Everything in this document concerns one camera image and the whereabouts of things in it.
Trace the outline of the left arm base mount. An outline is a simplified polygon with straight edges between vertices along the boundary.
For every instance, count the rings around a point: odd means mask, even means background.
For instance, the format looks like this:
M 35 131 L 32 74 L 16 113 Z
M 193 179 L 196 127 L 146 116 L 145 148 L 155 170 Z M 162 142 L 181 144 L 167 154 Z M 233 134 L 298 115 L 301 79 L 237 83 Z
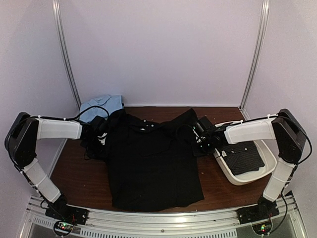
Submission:
M 48 202 L 45 215 L 74 225 L 85 225 L 88 213 L 87 209 L 68 205 L 66 196 L 62 194 L 57 201 Z

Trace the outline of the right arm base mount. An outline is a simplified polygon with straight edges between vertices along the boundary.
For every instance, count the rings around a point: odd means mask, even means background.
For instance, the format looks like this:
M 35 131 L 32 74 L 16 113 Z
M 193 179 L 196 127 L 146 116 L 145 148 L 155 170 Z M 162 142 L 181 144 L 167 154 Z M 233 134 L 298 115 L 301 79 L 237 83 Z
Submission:
M 272 202 L 261 196 L 256 205 L 239 208 L 237 215 L 240 224 L 246 224 L 267 220 L 271 215 L 277 216 L 279 210 L 276 201 Z

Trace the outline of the black long sleeve shirt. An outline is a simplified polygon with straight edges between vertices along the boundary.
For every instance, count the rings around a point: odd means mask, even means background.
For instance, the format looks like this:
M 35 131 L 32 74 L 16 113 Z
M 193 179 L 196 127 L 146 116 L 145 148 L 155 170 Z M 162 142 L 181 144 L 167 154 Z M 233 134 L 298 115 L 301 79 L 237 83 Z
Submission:
M 113 112 L 106 137 L 106 163 L 116 209 L 156 212 L 204 199 L 193 143 L 197 114 L 189 109 L 157 123 Z

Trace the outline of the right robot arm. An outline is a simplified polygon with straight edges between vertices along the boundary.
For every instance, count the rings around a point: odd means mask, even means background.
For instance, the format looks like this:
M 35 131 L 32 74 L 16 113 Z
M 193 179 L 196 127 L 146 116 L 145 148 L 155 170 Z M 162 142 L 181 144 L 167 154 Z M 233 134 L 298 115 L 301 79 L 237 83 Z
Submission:
M 295 170 L 305 161 L 305 145 L 311 144 L 307 133 L 289 109 L 281 109 L 262 118 L 228 121 L 219 125 L 203 117 L 194 123 L 193 131 L 199 147 L 206 153 L 242 142 L 275 141 L 278 159 L 259 199 L 260 204 L 254 207 L 254 215 L 259 219 L 264 219 L 273 211 L 272 203 L 283 194 Z

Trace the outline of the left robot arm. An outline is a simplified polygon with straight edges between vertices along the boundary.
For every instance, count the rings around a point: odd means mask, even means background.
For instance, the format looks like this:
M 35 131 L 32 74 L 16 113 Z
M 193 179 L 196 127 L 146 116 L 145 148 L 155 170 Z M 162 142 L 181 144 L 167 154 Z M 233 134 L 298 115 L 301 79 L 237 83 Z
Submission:
M 4 145 L 15 168 L 46 201 L 53 203 L 52 212 L 60 220 L 67 220 L 71 216 L 71 209 L 58 201 L 62 193 L 37 159 L 37 142 L 44 139 L 71 139 L 100 148 L 105 143 L 107 130 L 108 120 L 100 116 L 91 122 L 83 122 L 79 117 L 53 118 L 21 112 L 12 124 Z

